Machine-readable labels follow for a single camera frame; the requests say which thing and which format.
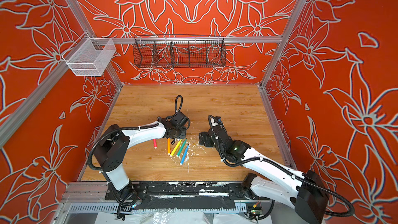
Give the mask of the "orange highlighter pen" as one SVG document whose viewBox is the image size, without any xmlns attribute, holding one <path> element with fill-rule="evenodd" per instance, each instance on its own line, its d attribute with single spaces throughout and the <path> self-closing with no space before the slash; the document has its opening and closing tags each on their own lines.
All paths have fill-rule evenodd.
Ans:
<svg viewBox="0 0 398 224">
<path fill-rule="evenodd" d="M 171 139 L 167 138 L 167 154 L 171 154 Z"/>
</svg>

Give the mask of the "yellow highlighter pen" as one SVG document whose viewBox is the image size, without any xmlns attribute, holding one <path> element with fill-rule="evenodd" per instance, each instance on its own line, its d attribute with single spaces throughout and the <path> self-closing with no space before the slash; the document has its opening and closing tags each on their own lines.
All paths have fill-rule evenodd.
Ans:
<svg viewBox="0 0 398 224">
<path fill-rule="evenodd" d="M 181 145 L 181 140 L 179 140 L 174 146 L 173 150 L 170 153 L 170 157 L 173 157 L 176 154 L 177 150 L 180 148 L 180 145 Z"/>
</svg>

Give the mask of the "pink highlighter pen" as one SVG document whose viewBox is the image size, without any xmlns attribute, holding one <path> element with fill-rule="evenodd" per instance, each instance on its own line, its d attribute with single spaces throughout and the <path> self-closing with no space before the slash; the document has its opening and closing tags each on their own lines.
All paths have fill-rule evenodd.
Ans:
<svg viewBox="0 0 398 224">
<path fill-rule="evenodd" d="M 157 140 L 156 140 L 156 139 L 153 139 L 153 146 L 154 146 L 154 149 L 157 149 L 157 148 L 158 148 L 158 146 L 157 146 Z"/>
</svg>

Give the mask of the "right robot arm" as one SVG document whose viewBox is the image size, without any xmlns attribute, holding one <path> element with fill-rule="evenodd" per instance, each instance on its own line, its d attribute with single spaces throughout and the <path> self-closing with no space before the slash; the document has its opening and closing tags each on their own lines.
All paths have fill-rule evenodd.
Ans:
<svg viewBox="0 0 398 224">
<path fill-rule="evenodd" d="M 200 145 L 215 148 L 223 163 L 231 168 L 245 167 L 263 176 L 248 175 L 243 186 L 257 197 L 282 203 L 309 224 L 321 224 L 324 216 L 349 217 L 353 204 L 324 187 L 318 174 L 288 168 L 262 155 L 249 144 L 232 139 L 224 126 L 211 126 L 199 133 Z"/>
</svg>

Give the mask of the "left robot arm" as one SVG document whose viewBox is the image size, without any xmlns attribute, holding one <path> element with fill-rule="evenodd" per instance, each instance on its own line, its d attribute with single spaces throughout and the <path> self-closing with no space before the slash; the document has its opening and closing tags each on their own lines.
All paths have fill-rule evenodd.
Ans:
<svg viewBox="0 0 398 224">
<path fill-rule="evenodd" d="M 153 140 L 184 139 L 190 124 L 188 117 L 159 117 L 153 123 L 136 127 L 113 124 L 93 144 L 88 154 L 87 166 L 105 177 L 108 191 L 116 201 L 132 201 L 138 193 L 123 164 L 128 150 Z"/>
</svg>

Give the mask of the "green highlighter pen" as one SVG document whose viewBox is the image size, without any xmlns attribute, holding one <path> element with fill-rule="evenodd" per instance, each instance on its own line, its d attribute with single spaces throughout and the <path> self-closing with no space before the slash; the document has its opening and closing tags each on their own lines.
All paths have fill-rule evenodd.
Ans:
<svg viewBox="0 0 398 224">
<path fill-rule="evenodd" d="M 180 157 L 180 155 L 181 155 L 181 153 L 182 153 L 182 151 L 183 151 L 183 149 L 184 149 L 184 146 L 185 146 L 186 142 L 187 142 L 187 139 L 185 139 L 185 140 L 181 143 L 180 148 L 179 148 L 179 150 L 178 150 L 178 153 L 177 153 L 177 155 L 176 155 L 177 157 Z"/>
</svg>

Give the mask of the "blue highlighter pen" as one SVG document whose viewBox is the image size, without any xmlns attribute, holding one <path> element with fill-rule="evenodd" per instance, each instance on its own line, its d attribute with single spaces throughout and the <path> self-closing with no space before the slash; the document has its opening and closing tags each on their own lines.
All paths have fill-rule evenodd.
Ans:
<svg viewBox="0 0 398 224">
<path fill-rule="evenodd" d="M 186 157 L 187 157 L 187 154 L 188 154 L 188 150 L 189 150 L 189 145 L 187 145 L 186 148 L 185 148 L 185 150 L 184 150 L 182 159 L 181 159 L 181 161 L 180 161 L 180 165 L 181 165 L 181 166 L 184 164 L 184 162 L 185 162 L 185 160 L 186 160 Z"/>
</svg>

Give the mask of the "white mesh basket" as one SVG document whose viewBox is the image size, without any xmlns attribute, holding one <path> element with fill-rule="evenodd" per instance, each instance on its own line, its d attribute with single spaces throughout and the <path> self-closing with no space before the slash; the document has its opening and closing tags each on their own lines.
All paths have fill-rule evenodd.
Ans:
<svg viewBox="0 0 398 224">
<path fill-rule="evenodd" d="M 76 76 L 102 76 L 116 53 L 111 38 L 91 38 L 80 35 L 61 56 Z"/>
</svg>

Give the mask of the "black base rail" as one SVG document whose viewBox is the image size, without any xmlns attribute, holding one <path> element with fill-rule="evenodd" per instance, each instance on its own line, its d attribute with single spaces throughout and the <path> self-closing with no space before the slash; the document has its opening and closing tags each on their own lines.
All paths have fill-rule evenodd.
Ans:
<svg viewBox="0 0 398 224">
<path fill-rule="evenodd" d="M 106 201 L 135 203 L 135 209 L 233 209 L 236 202 L 257 203 L 258 197 L 242 185 L 229 181 L 137 181 L 117 191 L 108 185 Z"/>
</svg>

